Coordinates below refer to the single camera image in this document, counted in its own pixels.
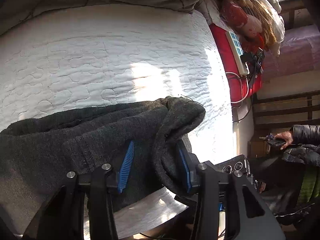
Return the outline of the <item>person's hand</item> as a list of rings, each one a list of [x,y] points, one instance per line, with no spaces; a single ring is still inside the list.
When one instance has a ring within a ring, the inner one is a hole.
[[[293,144],[293,131],[285,131],[278,133],[274,136],[276,139],[282,139],[285,141],[285,144],[281,146],[281,150],[284,150],[288,146]]]

